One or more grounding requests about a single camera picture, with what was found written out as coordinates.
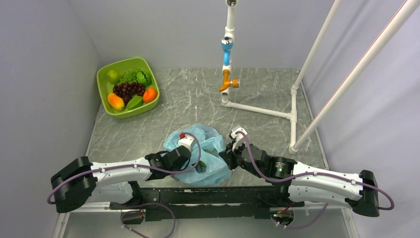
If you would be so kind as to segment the blue printed plastic bag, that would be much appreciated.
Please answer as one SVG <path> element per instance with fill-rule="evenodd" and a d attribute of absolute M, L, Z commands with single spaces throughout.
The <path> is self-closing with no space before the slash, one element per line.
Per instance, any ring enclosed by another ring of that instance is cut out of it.
<path fill-rule="evenodd" d="M 184 129 L 172 132 L 165 140 L 163 146 L 167 151 L 178 147 L 179 134 L 188 132 L 193 134 L 201 147 L 201 166 L 184 174 L 175 174 L 173 177 L 185 184 L 193 186 L 214 186 L 231 177 L 232 171 L 224 160 L 219 157 L 219 152 L 225 149 L 223 136 L 211 126 L 196 123 Z M 192 149 L 198 149 L 196 141 Z M 213 151 L 213 156 L 204 154 L 203 150 Z"/>

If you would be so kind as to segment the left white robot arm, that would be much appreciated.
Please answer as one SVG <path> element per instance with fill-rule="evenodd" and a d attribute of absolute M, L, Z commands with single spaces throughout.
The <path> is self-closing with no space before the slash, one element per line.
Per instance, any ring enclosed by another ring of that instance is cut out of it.
<path fill-rule="evenodd" d="M 192 150 L 185 146 L 116 163 L 91 162 L 87 156 L 82 156 L 51 177 L 52 191 L 47 203 L 55 205 L 58 213 L 96 202 L 136 208 L 143 203 L 140 182 L 183 174 L 202 165 L 200 159 L 192 161 Z"/>

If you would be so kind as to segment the orange fake fruit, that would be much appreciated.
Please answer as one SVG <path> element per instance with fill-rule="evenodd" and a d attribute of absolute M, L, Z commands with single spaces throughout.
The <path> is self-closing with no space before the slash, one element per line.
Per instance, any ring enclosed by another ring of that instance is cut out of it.
<path fill-rule="evenodd" d="M 155 88 L 148 88 L 143 94 L 143 101 L 148 104 L 158 97 L 158 91 Z"/>

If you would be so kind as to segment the green fake fruit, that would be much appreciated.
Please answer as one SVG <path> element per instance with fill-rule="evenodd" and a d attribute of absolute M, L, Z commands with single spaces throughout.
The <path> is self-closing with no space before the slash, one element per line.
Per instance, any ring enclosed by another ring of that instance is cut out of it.
<path fill-rule="evenodd" d="M 128 110 L 133 110 L 135 108 L 138 108 L 142 106 L 144 103 L 142 96 L 134 96 L 126 105 L 126 108 Z"/>
<path fill-rule="evenodd" d="M 208 156 L 213 156 L 214 155 L 214 153 L 213 153 L 213 151 L 210 151 L 210 150 L 203 150 L 203 153 L 204 154 L 208 154 Z"/>

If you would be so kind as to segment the green fake grapes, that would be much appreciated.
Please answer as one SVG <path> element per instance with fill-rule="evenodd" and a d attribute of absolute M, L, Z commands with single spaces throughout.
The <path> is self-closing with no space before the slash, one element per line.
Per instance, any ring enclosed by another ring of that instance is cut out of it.
<path fill-rule="evenodd" d="M 137 79 L 138 69 L 130 69 L 123 72 L 120 79 L 121 83 L 131 83 Z"/>

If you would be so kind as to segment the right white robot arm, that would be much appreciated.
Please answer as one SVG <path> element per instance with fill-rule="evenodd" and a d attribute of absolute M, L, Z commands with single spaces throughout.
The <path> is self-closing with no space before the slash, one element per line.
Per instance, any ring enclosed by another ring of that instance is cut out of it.
<path fill-rule="evenodd" d="M 293 159 L 272 156 L 251 144 L 237 149 L 229 143 L 219 153 L 231 170 L 240 167 L 276 186 L 273 200 L 287 203 L 321 202 L 350 208 L 366 217 L 379 216 L 377 182 L 374 173 L 338 173 L 312 167 Z"/>

